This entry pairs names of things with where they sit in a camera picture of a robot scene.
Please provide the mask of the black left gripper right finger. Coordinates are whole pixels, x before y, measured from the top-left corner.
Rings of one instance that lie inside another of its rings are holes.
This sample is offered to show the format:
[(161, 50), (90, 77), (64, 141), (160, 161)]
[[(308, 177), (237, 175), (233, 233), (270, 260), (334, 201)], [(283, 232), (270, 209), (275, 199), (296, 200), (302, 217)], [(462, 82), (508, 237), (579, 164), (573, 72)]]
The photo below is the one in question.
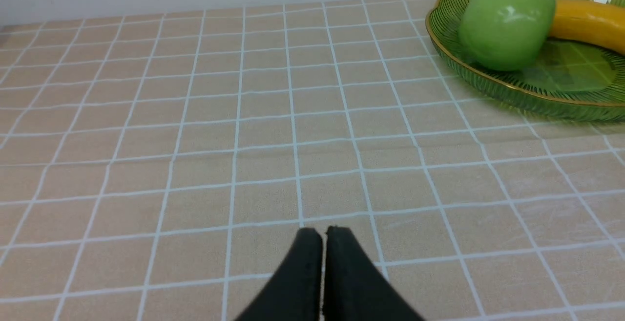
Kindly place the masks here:
[(348, 227), (326, 231), (326, 321), (423, 321), (390, 285)]

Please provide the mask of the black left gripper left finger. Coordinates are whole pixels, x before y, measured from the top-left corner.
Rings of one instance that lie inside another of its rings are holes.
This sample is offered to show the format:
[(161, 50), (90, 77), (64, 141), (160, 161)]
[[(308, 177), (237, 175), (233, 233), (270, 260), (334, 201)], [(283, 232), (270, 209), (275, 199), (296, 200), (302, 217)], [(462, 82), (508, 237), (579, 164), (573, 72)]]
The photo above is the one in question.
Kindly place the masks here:
[(283, 261), (237, 321), (317, 321), (321, 305), (323, 243), (300, 228)]

